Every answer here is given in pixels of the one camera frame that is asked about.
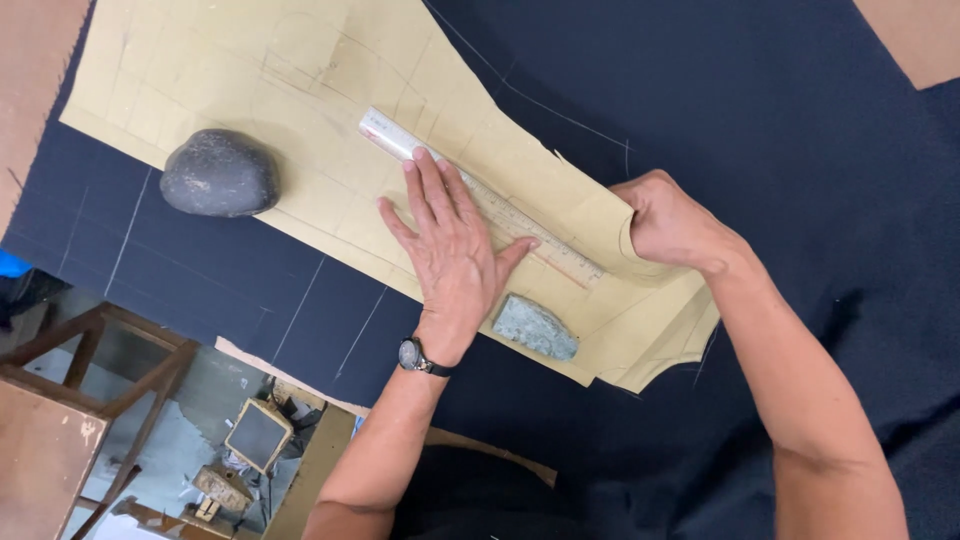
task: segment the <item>watch face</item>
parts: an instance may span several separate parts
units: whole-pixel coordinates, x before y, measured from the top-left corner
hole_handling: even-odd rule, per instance
[[[403,369],[414,369],[420,363],[420,352],[417,344],[409,339],[400,343],[400,366]]]

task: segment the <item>black stone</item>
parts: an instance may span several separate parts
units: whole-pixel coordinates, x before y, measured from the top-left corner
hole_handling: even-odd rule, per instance
[[[170,206],[219,217],[254,215],[280,197],[270,150],[231,130],[200,130],[167,159],[160,192]]]

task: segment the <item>wristwatch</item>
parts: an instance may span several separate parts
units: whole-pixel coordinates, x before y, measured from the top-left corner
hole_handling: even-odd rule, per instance
[[[400,342],[400,367],[411,371],[422,371],[437,377],[449,377],[454,368],[435,364],[423,355],[423,345],[416,337],[408,337]]]

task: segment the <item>wooden stool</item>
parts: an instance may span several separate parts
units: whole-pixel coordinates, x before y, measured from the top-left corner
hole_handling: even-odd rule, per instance
[[[171,352],[119,398],[103,403],[78,388],[107,320]],[[82,334],[62,384],[23,368]],[[73,536],[83,538],[130,484],[135,461],[163,403],[177,389],[199,344],[112,304],[103,303],[0,356],[0,538],[58,540],[74,506],[93,515]],[[102,501],[80,495],[110,424],[150,390],[153,406]]]

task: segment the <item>person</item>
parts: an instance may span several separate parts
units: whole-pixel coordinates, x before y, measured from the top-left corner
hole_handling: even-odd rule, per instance
[[[501,474],[490,460],[504,467],[512,462],[464,454],[421,460],[444,375],[460,362],[510,273],[538,241],[520,238],[495,254],[456,167],[418,148],[403,170],[419,232],[400,220],[390,201],[377,205],[420,280],[416,339],[401,345],[401,366],[326,479],[303,540],[588,537],[561,504],[544,499],[523,477],[525,470]],[[777,537],[907,538],[900,491],[852,387],[747,242],[663,171],[611,190],[636,211],[636,254],[698,270],[713,293],[773,441]],[[428,464],[432,473],[422,471]],[[408,505],[411,497],[415,503]]]

